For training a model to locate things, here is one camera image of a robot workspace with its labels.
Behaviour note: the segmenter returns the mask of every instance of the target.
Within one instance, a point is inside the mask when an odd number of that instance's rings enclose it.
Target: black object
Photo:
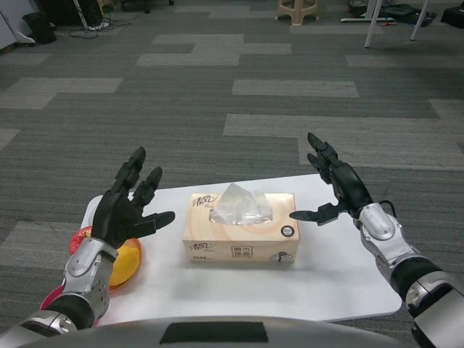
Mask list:
[[[78,330],[91,328],[94,323],[94,312],[87,301],[79,296],[58,297],[45,310],[54,310],[66,315]]]
[[[361,17],[366,13],[367,6],[356,6],[354,2],[348,2],[348,7],[350,12],[355,17]],[[383,6],[381,11],[378,13],[379,18],[391,17],[397,22],[403,22],[408,24],[415,25],[418,22],[419,15],[421,14],[421,9],[412,7],[408,4],[399,4],[399,5],[388,5]],[[423,18],[421,27],[426,27],[435,19],[435,12],[427,12],[426,16]]]
[[[313,154],[307,154],[308,160],[318,170],[322,180],[327,184],[332,184],[333,192],[339,203],[336,206],[331,203],[325,204],[319,207],[317,212],[293,212],[290,218],[315,221],[318,225],[337,219],[342,212],[348,212],[352,217],[358,218],[360,210],[373,203],[364,183],[348,163],[339,160],[339,155],[329,143],[323,143],[312,133],[308,133],[307,140],[318,155],[316,157]]]
[[[121,10],[127,11],[127,7],[125,6],[128,2],[134,2],[135,0],[122,0],[121,1]],[[149,8],[149,0],[144,0],[144,12],[149,14],[150,13],[150,8]],[[174,5],[174,0],[169,0],[169,6]]]
[[[442,22],[453,27],[464,28],[464,2],[460,7],[452,7],[443,12]]]
[[[82,13],[76,9],[73,0],[39,0],[49,22],[55,25],[82,25],[81,16],[89,26],[102,23],[102,13],[96,0],[78,0]]]
[[[156,233],[175,219],[174,212],[162,212],[142,217],[144,207],[154,197],[162,177],[162,169],[156,167],[128,198],[145,160],[145,149],[140,146],[123,164],[116,175],[113,187],[105,192],[96,208],[91,236],[119,249],[127,239],[141,238]]]
[[[170,324],[159,344],[186,342],[266,343],[263,323],[246,321],[206,321]]]
[[[57,40],[49,21],[43,14],[35,12],[22,16],[22,18],[32,30],[34,39],[40,44],[50,44]]]
[[[391,18],[395,19],[398,22],[403,22],[407,24],[415,25],[418,20],[419,16],[421,15],[421,9],[412,7],[408,4],[400,4],[394,5],[385,8],[385,13],[390,16]],[[423,22],[420,25],[421,27],[426,27],[435,19],[436,13],[435,12],[426,12],[426,16],[423,18]]]
[[[406,294],[411,285],[426,274],[442,270],[424,257],[411,257],[395,267],[391,274],[391,287],[406,301]]]

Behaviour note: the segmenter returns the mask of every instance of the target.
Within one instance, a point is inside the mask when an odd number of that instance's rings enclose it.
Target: stool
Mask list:
[[[303,24],[303,19],[308,15],[315,14],[316,20],[319,19],[318,0],[314,0],[314,4],[305,7],[305,0],[278,0],[277,16],[288,15],[291,17],[292,25]]]

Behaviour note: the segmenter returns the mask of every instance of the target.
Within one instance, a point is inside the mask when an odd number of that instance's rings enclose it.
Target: tissue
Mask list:
[[[224,225],[256,225],[272,221],[273,211],[264,194],[252,194],[232,183],[210,212],[210,221]]]

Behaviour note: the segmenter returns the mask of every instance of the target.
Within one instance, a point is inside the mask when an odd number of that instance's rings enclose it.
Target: floor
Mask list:
[[[464,274],[464,36],[440,23],[273,19],[274,0],[163,1],[93,40],[0,55],[0,331],[61,280],[87,202],[139,145],[162,187],[314,173],[312,131],[374,199],[390,199],[407,237]],[[404,310],[344,324],[412,341]]]

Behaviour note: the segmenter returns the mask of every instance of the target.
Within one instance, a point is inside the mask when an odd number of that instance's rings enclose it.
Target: white table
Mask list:
[[[294,192],[298,210],[336,203],[318,175],[239,185],[263,193]],[[300,223],[295,263],[206,263],[186,259],[181,241],[190,195],[223,192],[228,183],[159,190],[145,214],[173,210],[176,219],[141,239],[139,272],[111,298],[99,325],[149,318],[264,315],[335,321],[396,312],[401,299],[378,273],[373,256],[347,214],[328,225]],[[91,200],[82,227],[91,225],[101,197]]]

